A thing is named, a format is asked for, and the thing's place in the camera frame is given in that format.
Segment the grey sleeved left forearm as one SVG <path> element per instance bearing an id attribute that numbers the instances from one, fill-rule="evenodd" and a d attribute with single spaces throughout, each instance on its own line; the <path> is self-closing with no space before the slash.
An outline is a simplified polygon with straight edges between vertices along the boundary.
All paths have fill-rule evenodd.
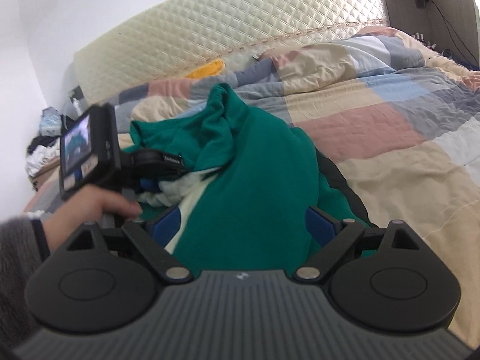
<path id="1" fill-rule="evenodd" d="M 49 255 L 40 220 L 21 216 L 1 223 L 1 343 L 8 348 L 16 347 L 37 329 L 24 291 Z"/>

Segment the person's left hand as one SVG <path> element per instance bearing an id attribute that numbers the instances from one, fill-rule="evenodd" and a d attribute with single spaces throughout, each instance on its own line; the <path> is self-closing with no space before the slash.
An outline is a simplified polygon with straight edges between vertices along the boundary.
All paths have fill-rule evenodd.
<path id="1" fill-rule="evenodd" d="M 84 222 L 99 222 L 104 214 L 136 219 L 141 213 L 143 210 L 137 202 L 119 193 L 86 185 L 44 220 L 42 226 L 49 251 L 55 252 Z"/>

